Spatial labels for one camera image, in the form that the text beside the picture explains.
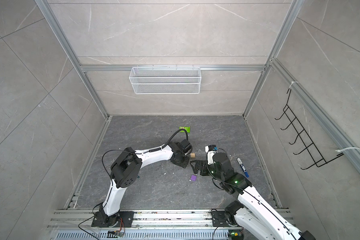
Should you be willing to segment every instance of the black metal hook rack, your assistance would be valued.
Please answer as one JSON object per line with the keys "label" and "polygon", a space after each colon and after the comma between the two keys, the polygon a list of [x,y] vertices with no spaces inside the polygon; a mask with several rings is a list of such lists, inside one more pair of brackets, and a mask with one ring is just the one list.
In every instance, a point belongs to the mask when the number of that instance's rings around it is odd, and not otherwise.
{"label": "black metal hook rack", "polygon": [[[289,97],[291,96],[291,89],[288,89],[287,94],[289,94],[289,95],[288,95],[287,103],[285,104],[285,106],[284,106],[284,108],[283,108],[283,114],[280,116],[280,118],[275,118],[275,120],[280,120],[280,119],[283,117],[283,115],[285,115],[285,116],[288,118],[288,120],[289,120],[289,125],[288,125],[286,128],[284,128],[284,129],[282,129],[282,128],[280,128],[280,129],[281,129],[281,130],[286,130],[289,126],[292,125],[293,128],[295,129],[296,133],[298,134],[298,135],[296,136],[296,138],[295,138],[295,141],[294,141],[293,143],[290,143],[290,142],[289,142],[289,144],[291,144],[291,145],[295,144],[296,141],[297,141],[297,139],[298,139],[298,137],[301,139],[302,143],[304,144],[304,149],[303,149],[303,150],[301,150],[299,153],[293,153],[293,154],[294,154],[294,155],[299,155],[299,154],[302,153],[303,151],[307,150],[308,153],[309,153],[309,155],[311,156],[314,164],[312,164],[312,165],[310,165],[310,166],[308,166],[308,167],[306,167],[306,168],[302,168],[302,167],[301,167],[301,169],[302,169],[302,170],[306,170],[306,169],[312,167],[313,165],[316,165],[317,167],[321,167],[321,166],[323,166],[323,165],[325,165],[325,164],[330,163],[331,161],[335,160],[336,158],[339,158],[339,157],[343,156],[343,155],[344,155],[343,153],[339,153],[338,155],[336,155],[335,158],[333,158],[333,159],[331,159],[331,160],[329,160],[329,161],[327,161],[327,160],[324,159],[324,157],[322,156],[321,152],[320,152],[319,149],[316,147],[316,144],[313,142],[312,138],[310,137],[310,135],[308,134],[308,132],[305,130],[304,126],[301,124],[301,122],[299,121],[299,119],[296,117],[295,113],[293,113],[292,109],[291,109],[291,108],[289,107],[289,105],[288,105]],[[291,118],[288,116],[288,114],[286,113],[286,111],[287,111],[288,109],[289,109],[289,110],[291,111],[291,113],[293,114],[293,117],[292,117],[293,119],[292,119],[292,120],[291,120]],[[300,126],[301,126],[301,128],[302,128],[301,131],[298,131],[297,128],[296,128],[297,126],[295,126],[295,125],[293,124],[293,122],[296,122],[296,121],[298,122],[298,124],[300,124]],[[305,133],[305,134],[309,137],[309,140],[311,141],[310,144],[307,144],[306,142],[304,142],[304,140],[303,140],[302,137],[301,137],[301,134],[302,134],[302,133]],[[311,146],[313,146],[313,147],[316,148],[317,152],[318,152],[319,155],[320,155],[320,160],[315,161],[315,158],[312,156],[312,153],[311,153],[311,151],[309,150],[309,147],[311,147]]]}

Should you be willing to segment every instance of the marker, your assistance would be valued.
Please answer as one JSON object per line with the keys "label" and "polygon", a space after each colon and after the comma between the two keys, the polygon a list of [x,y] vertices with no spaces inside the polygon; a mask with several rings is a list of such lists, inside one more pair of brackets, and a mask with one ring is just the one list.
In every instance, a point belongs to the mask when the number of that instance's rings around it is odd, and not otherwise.
{"label": "marker", "polygon": [[239,165],[240,165],[241,168],[243,169],[245,176],[246,176],[246,177],[250,177],[250,176],[248,175],[248,172],[247,172],[247,170],[245,169],[242,161],[240,160],[240,158],[237,158],[237,162],[239,163]]}

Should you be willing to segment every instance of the cable tie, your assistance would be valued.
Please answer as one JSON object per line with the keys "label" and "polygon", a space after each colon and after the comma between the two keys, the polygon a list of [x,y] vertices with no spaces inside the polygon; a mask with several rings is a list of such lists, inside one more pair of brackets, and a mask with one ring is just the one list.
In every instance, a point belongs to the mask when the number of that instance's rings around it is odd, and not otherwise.
{"label": "cable tie", "polygon": [[291,88],[291,87],[292,87],[292,84],[294,84],[294,83],[298,83],[298,82],[292,81],[291,84],[289,85],[289,88]]}
{"label": "cable tie", "polygon": [[342,151],[345,151],[345,150],[348,150],[348,149],[357,149],[357,150],[360,150],[359,147],[346,147],[346,148],[338,149],[338,150],[335,150],[335,151],[336,151],[336,152],[342,152]]}

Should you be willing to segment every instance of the white wire basket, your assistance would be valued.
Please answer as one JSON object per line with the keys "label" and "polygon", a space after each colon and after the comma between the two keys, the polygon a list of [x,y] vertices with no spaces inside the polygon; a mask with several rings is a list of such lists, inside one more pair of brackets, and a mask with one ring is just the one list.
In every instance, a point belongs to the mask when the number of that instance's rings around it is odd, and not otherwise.
{"label": "white wire basket", "polygon": [[136,94],[200,93],[199,67],[134,67],[129,75]]}

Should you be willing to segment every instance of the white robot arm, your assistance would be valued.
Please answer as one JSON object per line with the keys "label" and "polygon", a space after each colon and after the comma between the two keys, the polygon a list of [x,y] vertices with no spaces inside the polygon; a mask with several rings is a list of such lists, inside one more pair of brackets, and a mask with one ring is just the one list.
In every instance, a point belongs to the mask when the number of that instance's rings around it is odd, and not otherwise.
{"label": "white robot arm", "polygon": [[[145,150],[136,150],[135,154],[138,154],[139,158],[142,161],[142,165],[140,168],[143,168],[144,166],[154,162],[170,160],[173,155],[173,151],[168,145],[158,151],[149,152],[150,150],[158,149],[161,147],[162,146]],[[124,185],[129,185],[129,183],[131,184],[133,181],[134,179],[132,178],[127,179]],[[121,185],[120,187],[116,187],[116,182],[114,179],[112,179],[106,200],[102,204],[104,213],[107,216],[112,216],[120,210],[120,203],[127,188],[128,187],[123,187],[123,185]]]}
{"label": "white robot arm", "polygon": [[[172,138],[180,131],[184,131],[187,138],[181,142],[172,142]],[[173,164],[185,168],[189,162],[187,155],[191,153],[192,145],[188,142],[188,133],[184,129],[179,129],[159,147],[145,150],[133,150],[127,147],[124,150],[115,151],[121,151],[121,154],[110,166],[111,183],[108,194],[99,212],[95,214],[92,227],[112,227],[117,223],[125,190],[137,179],[142,167],[154,162],[170,160]]]}
{"label": "white robot arm", "polygon": [[233,170],[226,153],[217,150],[215,145],[205,147],[209,174],[229,194],[239,192],[238,200],[225,208],[228,223],[247,229],[260,240],[315,240],[311,233],[302,233],[278,214],[245,176]]}
{"label": "white robot arm", "polygon": [[[125,190],[136,180],[142,167],[163,160],[183,168],[188,165],[187,155],[192,151],[188,134],[182,142],[171,142],[179,131],[185,130],[179,129],[160,147],[136,151],[128,147],[120,154],[110,167],[111,184],[106,200],[94,217],[93,227],[112,227],[117,223]],[[278,214],[245,176],[235,172],[226,153],[218,152],[215,145],[206,146],[205,151],[207,175],[220,181],[221,188],[229,194],[239,193],[238,200],[225,208],[229,224],[242,226],[260,240],[315,240],[311,233],[302,233]]]}

